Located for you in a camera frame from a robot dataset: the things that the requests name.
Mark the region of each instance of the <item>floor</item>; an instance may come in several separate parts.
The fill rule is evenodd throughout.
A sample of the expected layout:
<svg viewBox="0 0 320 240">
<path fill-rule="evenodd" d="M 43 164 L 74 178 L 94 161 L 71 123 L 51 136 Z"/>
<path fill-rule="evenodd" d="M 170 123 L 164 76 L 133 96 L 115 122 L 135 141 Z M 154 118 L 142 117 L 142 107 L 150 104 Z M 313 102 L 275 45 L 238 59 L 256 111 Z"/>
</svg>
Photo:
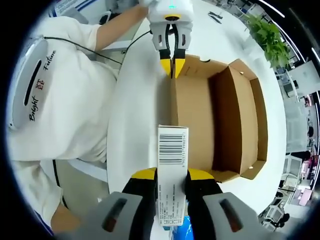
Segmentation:
<svg viewBox="0 0 320 240">
<path fill-rule="evenodd" d="M 132 40 L 139 26 L 140 23 L 136 24 L 124 36 L 119 38 L 118 41 Z M 102 54 L 121 63 L 125 57 L 125 53 L 120 51 L 103 52 Z M 97 57 L 97 61 L 105 62 L 116 72 L 118 72 L 121 67 L 120 64 L 99 56 Z M 67 161 L 57 160 L 56 168 L 66 204 L 77 216 L 85 216 L 101 199 L 109 195 L 107 183 L 73 168 Z"/>
</svg>

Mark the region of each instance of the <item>open cardboard box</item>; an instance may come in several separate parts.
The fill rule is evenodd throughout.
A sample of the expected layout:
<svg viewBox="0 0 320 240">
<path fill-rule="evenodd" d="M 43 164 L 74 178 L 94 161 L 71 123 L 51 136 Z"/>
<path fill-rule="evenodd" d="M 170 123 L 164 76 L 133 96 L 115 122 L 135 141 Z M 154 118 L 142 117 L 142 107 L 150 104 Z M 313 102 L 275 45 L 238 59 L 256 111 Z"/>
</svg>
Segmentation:
<svg viewBox="0 0 320 240">
<path fill-rule="evenodd" d="M 263 93 L 239 59 L 227 65 L 187 55 L 179 77 L 171 79 L 171 124 L 189 128 L 188 167 L 217 182 L 252 180 L 266 163 Z"/>
</svg>

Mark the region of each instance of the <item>white t-shirt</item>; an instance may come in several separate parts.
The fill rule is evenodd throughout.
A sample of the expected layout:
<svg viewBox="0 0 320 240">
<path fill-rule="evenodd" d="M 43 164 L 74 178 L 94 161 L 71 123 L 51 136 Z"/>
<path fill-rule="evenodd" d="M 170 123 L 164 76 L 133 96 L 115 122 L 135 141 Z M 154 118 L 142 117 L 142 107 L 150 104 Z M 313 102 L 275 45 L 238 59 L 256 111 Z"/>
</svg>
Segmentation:
<svg viewBox="0 0 320 240">
<path fill-rule="evenodd" d="M 65 16 L 46 18 L 33 35 L 71 40 L 96 47 L 100 25 L 80 24 Z M 8 149 L 21 190 L 47 225 L 62 190 L 40 167 L 40 161 L 82 158 L 105 161 L 110 103 L 116 85 L 111 68 L 91 61 L 72 43 L 48 39 L 43 78 L 51 78 L 42 112 L 36 122 L 8 133 Z"/>
</svg>

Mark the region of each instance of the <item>white table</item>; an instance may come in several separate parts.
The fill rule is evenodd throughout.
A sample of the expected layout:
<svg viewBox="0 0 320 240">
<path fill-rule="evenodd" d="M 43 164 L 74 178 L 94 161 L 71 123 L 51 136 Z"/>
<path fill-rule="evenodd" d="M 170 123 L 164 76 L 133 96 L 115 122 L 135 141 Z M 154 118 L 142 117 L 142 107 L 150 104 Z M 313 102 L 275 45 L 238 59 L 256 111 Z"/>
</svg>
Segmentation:
<svg viewBox="0 0 320 240">
<path fill-rule="evenodd" d="M 195 17 L 187 53 L 227 64 L 240 58 L 260 79 L 268 124 L 267 162 L 254 180 L 238 177 L 220 184 L 224 192 L 232 192 L 259 214 L 274 199 L 284 167 L 287 133 L 281 91 L 266 59 L 253 61 L 244 54 L 242 44 L 249 36 L 246 26 L 210 3 L 193 2 Z M 209 11 L 222 11 L 222 24 L 209 18 Z M 134 38 L 148 30 L 149 22 L 144 20 Z M 169 40 L 173 47 L 174 39 Z M 128 50 L 114 93 L 107 135 L 110 192 L 122 191 L 136 171 L 157 165 L 157 126 L 170 123 L 165 77 L 152 36 L 147 34 Z"/>
</svg>

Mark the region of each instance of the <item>black cable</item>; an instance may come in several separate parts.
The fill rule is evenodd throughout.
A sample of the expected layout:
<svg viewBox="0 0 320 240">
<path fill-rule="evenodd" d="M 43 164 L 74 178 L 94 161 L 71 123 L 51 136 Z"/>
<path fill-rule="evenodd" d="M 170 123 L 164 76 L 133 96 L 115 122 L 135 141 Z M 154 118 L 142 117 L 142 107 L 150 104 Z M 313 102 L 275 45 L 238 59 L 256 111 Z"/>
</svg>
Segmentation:
<svg viewBox="0 0 320 240">
<path fill-rule="evenodd" d="M 61 187 L 61 186 L 60 186 L 60 182 L 59 182 L 59 178 L 58 178 L 57 163 L 56 163 L 56 160 L 55 160 L 55 159 L 52 160 L 52 164 L 53 164 L 53 171 L 54 171 L 54 177 L 55 177 L 56 184 L 58 185 L 58 187 Z M 67 203 L 66 203 L 66 200 L 65 200 L 65 198 L 64 198 L 63 195 L 62 195 L 62 202 L 63 202 L 64 206 L 65 206 L 67 209 L 69 209 L 69 208 L 68 208 L 68 205 L 67 205 Z"/>
<path fill-rule="evenodd" d="M 65 39 L 65 38 L 61 38 L 61 37 L 54 37 L 54 36 L 45 36 L 44 39 L 54 39 L 54 40 L 65 41 L 65 42 L 74 44 L 74 45 L 76 45 L 76 46 L 78 46 L 78 47 L 80 47 L 80 48 L 83 48 L 83 49 L 85 49 L 85 50 L 87 50 L 87 51 L 89 51 L 89 52 L 91 52 L 91 53 L 94 53 L 94 54 L 96 54 L 96 55 L 98 55 L 98 56 L 100 56 L 100 57 L 103 57 L 103 58 L 105 58 L 105 59 L 109 59 L 109 60 L 111 60 L 111 61 L 113 61 L 113 62 L 115 62 L 115 63 L 117 63 L 117 64 L 122 65 L 122 63 L 119 62 L 119 61 L 113 60 L 113 59 L 110 58 L 110 57 L 107 57 L 107 56 L 104 56 L 104 55 L 102 55 L 102 54 L 100 54 L 100 53 L 97 53 L 96 51 L 93 51 L 93 50 L 91 50 L 91 49 L 89 49 L 89 48 L 86 48 L 86 47 L 84 47 L 84 46 L 82 46 L 82 45 L 80 45 L 80 44 L 78 44 L 78 43 L 76 43 L 76 42 L 73 42 L 73 41 L 71 41 L 71 40 L 68 40 L 68 39 Z"/>
<path fill-rule="evenodd" d="M 142 38 L 144 35 L 151 33 L 150 31 L 145 32 L 144 34 L 142 34 L 141 36 L 139 36 L 136 40 L 134 40 L 132 43 L 129 44 L 129 46 L 127 47 L 126 51 L 128 51 L 128 49 L 132 46 L 132 44 L 134 44 L 137 40 L 139 40 L 140 38 Z"/>
</svg>

